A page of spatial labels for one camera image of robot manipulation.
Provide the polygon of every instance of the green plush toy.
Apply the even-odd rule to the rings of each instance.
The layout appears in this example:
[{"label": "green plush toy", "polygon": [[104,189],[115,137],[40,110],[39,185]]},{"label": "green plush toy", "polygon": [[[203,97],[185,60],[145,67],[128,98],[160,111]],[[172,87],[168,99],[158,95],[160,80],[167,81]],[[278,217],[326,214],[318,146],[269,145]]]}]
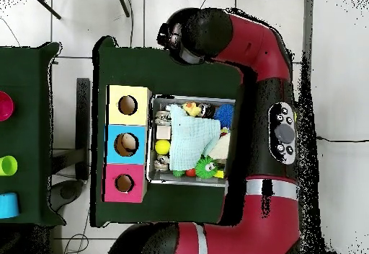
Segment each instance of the green plush toy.
[{"label": "green plush toy", "polygon": [[182,177],[185,173],[184,170],[173,170],[173,176],[177,178]]},{"label": "green plush toy", "polygon": [[212,178],[218,169],[218,166],[214,159],[211,157],[205,157],[199,160],[196,164],[196,175],[202,179]]}]

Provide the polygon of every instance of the blue cup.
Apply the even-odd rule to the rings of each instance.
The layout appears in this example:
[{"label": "blue cup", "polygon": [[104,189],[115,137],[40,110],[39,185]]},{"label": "blue cup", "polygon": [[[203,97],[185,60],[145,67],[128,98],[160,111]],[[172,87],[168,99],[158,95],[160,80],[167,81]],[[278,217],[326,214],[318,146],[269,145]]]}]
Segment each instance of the blue cup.
[{"label": "blue cup", "polygon": [[19,215],[18,198],[16,193],[0,194],[0,219],[12,218]]}]

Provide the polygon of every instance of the control button panel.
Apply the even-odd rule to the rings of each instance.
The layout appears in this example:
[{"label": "control button panel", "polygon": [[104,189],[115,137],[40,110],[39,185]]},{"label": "control button panel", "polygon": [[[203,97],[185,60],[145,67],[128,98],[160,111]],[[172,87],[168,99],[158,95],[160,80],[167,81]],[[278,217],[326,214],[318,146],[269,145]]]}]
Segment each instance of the control button panel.
[{"label": "control button panel", "polygon": [[296,134],[291,106],[286,102],[275,103],[269,109],[268,118],[270,153],[283,164],[293,164],[296,158]]}]

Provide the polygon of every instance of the pink cube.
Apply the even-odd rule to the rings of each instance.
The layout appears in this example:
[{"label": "pink cube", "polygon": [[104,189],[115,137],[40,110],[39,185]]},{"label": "pink cube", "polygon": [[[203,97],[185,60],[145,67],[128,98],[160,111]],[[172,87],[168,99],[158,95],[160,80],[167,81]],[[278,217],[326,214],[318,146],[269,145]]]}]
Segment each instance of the pink cube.
[{"label": "pink cube", "polygon": [[[133,183],[128,191],[123,192],[117,188],[116,180],[121,175],[128,176]],[[107,164],[104,202],[141,203],[146,185],[144,165]]]}]

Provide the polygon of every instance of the green table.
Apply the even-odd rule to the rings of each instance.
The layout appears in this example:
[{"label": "green table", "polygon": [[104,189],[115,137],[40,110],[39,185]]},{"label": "green table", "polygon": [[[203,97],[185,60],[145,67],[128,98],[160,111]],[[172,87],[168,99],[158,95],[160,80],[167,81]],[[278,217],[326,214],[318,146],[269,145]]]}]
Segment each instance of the green table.
[{"label": "green table", "polygon": [[0,193],[18,195],[20,214],[3,223],[64,224],[48,205],[51,174],[51,123],[48,71],[59,43],[39,48],[0,48],[0,90],[13,99],[15,111],[0,122],[0,157],[12,155],[18,171],[0,177]]},{"label": "green table", "polygon": [[93,60],[91,225],[218,222],[224,188],[149,183],[142,203],[102,202],[105,91],[108,84],[116,84],[148,87],[153,94],[236,99],[238,71],[219,64],[180,66],[166,51],[118,48],[111,37],[104,37],[95,45]]}]

